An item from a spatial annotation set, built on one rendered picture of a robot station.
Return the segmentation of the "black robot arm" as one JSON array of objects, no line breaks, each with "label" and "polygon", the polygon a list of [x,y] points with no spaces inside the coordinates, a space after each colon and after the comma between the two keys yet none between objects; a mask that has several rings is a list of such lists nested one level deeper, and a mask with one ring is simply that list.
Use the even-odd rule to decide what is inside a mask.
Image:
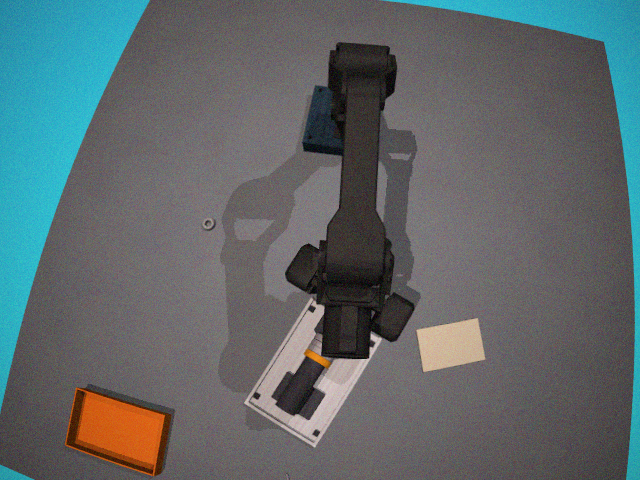
[{"label": "black robot arm", "polygon": [[318,255],[316,304],[325,305],[321,356],[327,358],[369,358],[372,308],[383,309],[391,292],[392,243],[376,207],[380,110],[397,75],[389,52],[389,46],[338,42],[329,54],[331,120],[343,154],[339,209]]}]

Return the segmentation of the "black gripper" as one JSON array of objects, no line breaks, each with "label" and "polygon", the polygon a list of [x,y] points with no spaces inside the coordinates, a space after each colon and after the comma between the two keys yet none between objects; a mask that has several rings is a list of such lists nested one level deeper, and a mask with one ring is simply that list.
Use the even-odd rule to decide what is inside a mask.
[{"label": "black gripper", "polygon": [[[318,255],[318,248],[303,245],[285,272],[287,282],[307,294],[317,294]],[[414,311],[413,304],[394,292],[384,299],[383,309],[372,308],[376,313],[371,319],[371,331],[395,342]]]}]

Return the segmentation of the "orange ring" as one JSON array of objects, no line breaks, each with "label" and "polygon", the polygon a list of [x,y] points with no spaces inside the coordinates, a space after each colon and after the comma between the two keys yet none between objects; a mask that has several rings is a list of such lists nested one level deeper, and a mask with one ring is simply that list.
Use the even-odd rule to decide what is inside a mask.
[{"label": "orange ring", "polygon": [[305,355],[306,357],[315,360],[316,362],[318,362],[319,364],[321,364],[322,366],[324,366],[325,368],[329,369],[329,367],[331,366],[331,362],[328,361],[327,359],[322,358],[321,356],[319,356],[318,354],[314,353],[313,351],[309,350],[306,348],[305,352],[303,353],[303,355]]}]

